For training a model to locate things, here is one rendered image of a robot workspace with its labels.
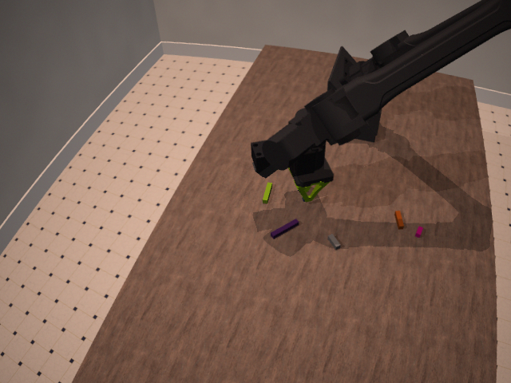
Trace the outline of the grey rectangular bar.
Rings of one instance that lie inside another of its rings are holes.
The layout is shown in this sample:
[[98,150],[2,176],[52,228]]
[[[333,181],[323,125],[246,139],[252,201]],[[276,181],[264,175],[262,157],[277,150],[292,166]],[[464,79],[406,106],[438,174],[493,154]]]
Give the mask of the grey rectangular bar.
[[330,241],[330,243],[331,243],[331,245],[334,247],[334,249],[336,249],[336,250],[337,250],[337,249],[339,249],[339,248],[340,248],[340,243],[339,243],[339,242],[338,242],[338,240],[334,237],[334,235],[333,235],[333,234],[328,235],[328,238],[327,238],[327,239]]

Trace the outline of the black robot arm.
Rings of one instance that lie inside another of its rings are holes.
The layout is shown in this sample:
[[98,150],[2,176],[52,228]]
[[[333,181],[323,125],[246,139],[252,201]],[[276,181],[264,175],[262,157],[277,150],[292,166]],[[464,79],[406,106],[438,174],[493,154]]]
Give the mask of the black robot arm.
[[290,166],[296,176],[314,173],[316,151],[309,149],[352,141],[398,94],[510,29],[511,0],[481,0],[420,34],[402,31],[374,48],[367,61],[353,65],[343,58],[342,87],[316,97],[268,140],[251,143],[255,172],[265,179]]

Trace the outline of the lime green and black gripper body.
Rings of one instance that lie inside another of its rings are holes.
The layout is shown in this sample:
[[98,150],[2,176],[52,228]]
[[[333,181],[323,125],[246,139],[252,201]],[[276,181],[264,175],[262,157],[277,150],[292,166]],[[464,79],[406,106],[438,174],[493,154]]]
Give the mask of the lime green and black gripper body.
[[298,187],[308,187],[311,186],[311,184],[316,184],[324,182],[328,183],[333,181],[334,173],[331,170],[326,158],[325,157],[325,149],[326,149],[326,143],[318,148],[312,148],[308,151],[316,151],[315,155],[315,172],[311,174],[296,176],[292,166],[289,167],[291,174],[294,178],[295,184]]

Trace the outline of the purple rod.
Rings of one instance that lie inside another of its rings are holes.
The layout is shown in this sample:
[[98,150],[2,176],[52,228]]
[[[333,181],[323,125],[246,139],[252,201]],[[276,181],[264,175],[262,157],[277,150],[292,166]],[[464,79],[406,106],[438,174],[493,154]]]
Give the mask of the purple rod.
[[271,237],[273,239],[279,237],[280,235],[286,233],[287,231],[291,230],[294,227],[297,227],[299,225],[299,221],[297,219],[292,220],[290,223],[287,223],[283,225],[282,227],[276,229],[275,231],[271,232]]

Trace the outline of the lime green rectangular bar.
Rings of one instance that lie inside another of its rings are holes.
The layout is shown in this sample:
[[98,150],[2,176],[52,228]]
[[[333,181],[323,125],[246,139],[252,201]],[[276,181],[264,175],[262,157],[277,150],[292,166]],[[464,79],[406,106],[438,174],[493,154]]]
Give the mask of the lime green rectangular bar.
[[263,195],[263,203],[267,203],[271,194],[272,183],[267,183],[266,190]]

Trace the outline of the orange rod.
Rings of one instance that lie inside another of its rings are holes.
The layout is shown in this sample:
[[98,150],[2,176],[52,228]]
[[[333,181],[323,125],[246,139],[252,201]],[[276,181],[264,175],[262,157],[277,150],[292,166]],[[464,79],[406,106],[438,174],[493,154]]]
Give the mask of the orange rod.
[[400,211],[395,211],[394,215],[395,215],[395,218],[396,218],[398,229],[403,229],[404,228],[404,224],[403,224],[403,221],[402,221],[401,212]]

